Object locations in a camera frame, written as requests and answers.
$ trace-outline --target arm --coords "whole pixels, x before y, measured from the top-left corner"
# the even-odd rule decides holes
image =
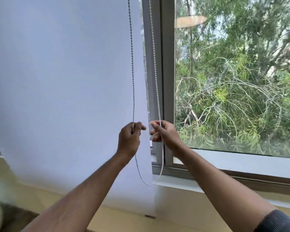
[[[139,148],[141,122],[126,125],[119,134],[116,154],[84,182],[43,211],[23,232],[84,232],[119,172]]]
[[[277,209],[248,187],[217,169],[196,152],[183,144],[173,124],[153,121],[153,141],[163,142],[174,156],[186,165],[194,179],[205,192],[222,219],[233,232],[251,232],[263,218]]]

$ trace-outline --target person's right hand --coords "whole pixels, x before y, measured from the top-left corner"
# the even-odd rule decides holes
[[[172,151],[183,145],[183,142],[172,123],[162,120],[161,125],[162,127],[160,126],[160,121],[151,122],[151,126],[154,128],[150,132],[150,134],[153,135],[153,142],[163,141]]]

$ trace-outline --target dark gray sleeve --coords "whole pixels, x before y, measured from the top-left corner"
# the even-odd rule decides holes
[[[290,217],[274,210],[260,222],[255,232],[290,232]]]

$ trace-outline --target window frame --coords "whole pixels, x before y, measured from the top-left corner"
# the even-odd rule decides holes
[[[152,40],[149,21],[148,0],[142,0],[145,50],[147,59],[147,80],[150,96],[151,120],[157,120],[157,101],[155,97]],[[160,111],[162,118],[174,124],[175,121],[175,0],[151,0],[153,26],[155,34],[155,51]],[[157,162],[152,163],[153,174],[160,174],[161,149],[155,145]],[[211,164],[240,181],[253,190],[275,192],[290,195],[290,158],[262,156],[224,151],[212,151],[192,148]],[[171,151],[164,145],[164,164],[162,174],[183,179],[193,177],[183,164],[174,163]]]

